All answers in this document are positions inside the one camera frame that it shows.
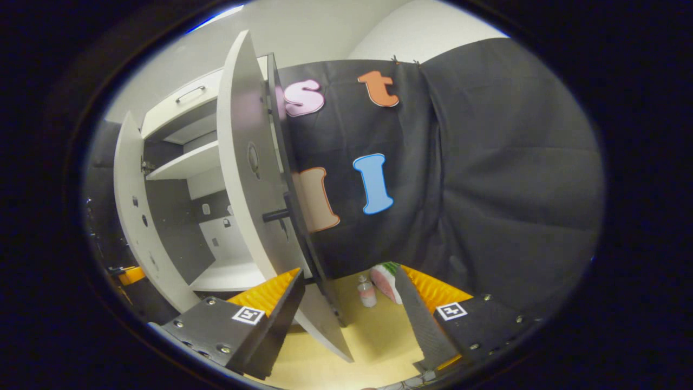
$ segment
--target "drawer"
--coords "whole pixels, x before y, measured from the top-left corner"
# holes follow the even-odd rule
[[[188,83],[149,110],[144,116],[142,138],[164,139],[187,125],[213,115],[222,71],[215,70]]]

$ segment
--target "plastic bottle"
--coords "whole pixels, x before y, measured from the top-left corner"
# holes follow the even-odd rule
[[[361,297],[361,303],[363,303],[365,307],[375,306],[377,300],[373,283],[370,283],[363,275],[358,277],[358,281],[361,283],[358,285],[358,295]]]

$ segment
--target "hinge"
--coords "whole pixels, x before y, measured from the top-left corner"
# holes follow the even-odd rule
[[[152,173],[156,169],[154,164],[149,161],[145,161],[143,156],[139,156],[139,168],[145,176]]]

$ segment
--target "cabinet shelf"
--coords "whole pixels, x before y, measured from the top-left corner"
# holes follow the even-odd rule
[[[219,141],[214,141],[167,162],[148,174],[147,180],[188,179],[219,165]]]
[[[215,261],[190,284],[190,288],[195,291],[245,291],[264,281],[253,258],[247,255]]]

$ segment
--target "white wall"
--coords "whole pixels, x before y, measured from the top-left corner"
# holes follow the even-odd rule
[[[507,37],[472,14],[437,0],[414,0],[384,18],[347,56],[350,60],[424,62],[464,44]]]
[[[278,67],[343,60],[383,17],[410,0],[257,0],[238,13],[162,49],[124,86],[106,114],[138,124],[179,87],[224,65],[239,32],[249,29],[258,55],[273,51]]]

